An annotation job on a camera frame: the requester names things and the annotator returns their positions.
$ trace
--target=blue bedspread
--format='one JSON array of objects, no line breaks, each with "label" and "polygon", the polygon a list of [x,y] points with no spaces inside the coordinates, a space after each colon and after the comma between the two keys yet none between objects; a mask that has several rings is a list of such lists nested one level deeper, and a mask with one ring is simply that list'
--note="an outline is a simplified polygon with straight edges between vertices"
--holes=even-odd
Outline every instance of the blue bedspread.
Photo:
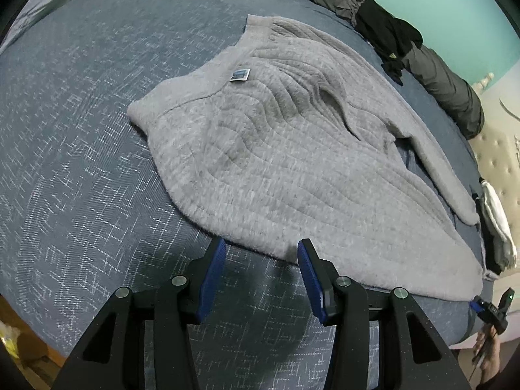
[{"label": "blue bedspread", "polygon": [[[125,112],[162,80],[236,43],[248,13],[308,23],[383,73],[360,35],[307,0],[72,0],[0,56],[0,293],[62,353],[117,287],[156,286],[209,243],[170,202]],[[468,192],[479,192],[476,163],[455,124],[411,75],[403,81],[391,84]],[[408,168],[433,187],[407,143],[400,145]],[[476,227],[446,209],[480,259]],[[418,302],[446,342],[463,337],[467,303]],[[201,388],[321,388],[333,334],[311,315],[295,266],[233,246],[214,311],[191,330]]]}]

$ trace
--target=bed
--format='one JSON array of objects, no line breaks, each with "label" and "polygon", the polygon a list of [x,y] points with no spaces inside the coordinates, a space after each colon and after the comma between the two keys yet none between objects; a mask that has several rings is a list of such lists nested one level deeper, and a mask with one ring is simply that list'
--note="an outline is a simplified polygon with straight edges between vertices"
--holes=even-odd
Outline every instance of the bed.
[{"label": "bed", "polygon": [[[116,288],[157,286],[207,247],[211,237],[173,206],[125,113],[162,80],[236,43],[248,14],[308,23],[384,74],[351,25],[308,0],[72,0],[0,55],[0,293],[64,355]],[[479,194],[477,164],[457,126],[410,74],[402,79],[404,87],[391,84],[468,193]],[[435,190],[407,142],[399,146],[408,169]],[[481,262],[478,227],[436,193]],[[485,281],[482,295],[491,293]],[[417,301],[448,344],[478,326],[467,302]],[[191,342],[202,388],[310,389],[323,386],[333,335],[311,315],[296,266],[232,245],[213,312],[191,329]]]}]

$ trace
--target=white cloth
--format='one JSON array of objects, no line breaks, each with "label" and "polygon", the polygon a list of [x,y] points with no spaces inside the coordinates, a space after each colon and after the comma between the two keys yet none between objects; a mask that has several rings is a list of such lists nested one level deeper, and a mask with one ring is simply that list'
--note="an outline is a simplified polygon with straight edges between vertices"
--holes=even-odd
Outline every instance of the white cloth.
[{"label": "white cloth", "polygon": [[514,268],[517,258],[516,246],[511,237],[511,230],[502,203],[489,182],[483,180],[482,189],[484,195],[480,199],[480,204],[486,224],[493,235],[495,261],[503,270]]}]

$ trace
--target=wooden floor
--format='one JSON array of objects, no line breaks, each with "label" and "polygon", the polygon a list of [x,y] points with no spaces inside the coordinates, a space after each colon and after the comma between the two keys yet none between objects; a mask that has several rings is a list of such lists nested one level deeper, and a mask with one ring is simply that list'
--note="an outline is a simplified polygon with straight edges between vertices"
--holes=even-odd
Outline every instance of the wooden floor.
[{"label": "wooden floor", "polygon": [[31,328],[14,312],[0,295],[0,321],[20,330],[18,359],[13,358],[27,381],[36,390],[49,390],[65,358],[48,347]]}]

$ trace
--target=sweater label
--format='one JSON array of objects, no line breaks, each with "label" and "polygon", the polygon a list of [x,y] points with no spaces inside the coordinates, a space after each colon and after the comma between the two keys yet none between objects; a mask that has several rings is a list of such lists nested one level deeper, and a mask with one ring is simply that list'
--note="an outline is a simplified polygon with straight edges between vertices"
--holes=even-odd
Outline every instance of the sweater label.
[{"label": "sweater label", "polygon": [[248,80],[249,72],[251,69],[241,69],[233,72],[233,75],[230,82],[234,82],[235,80]]}]

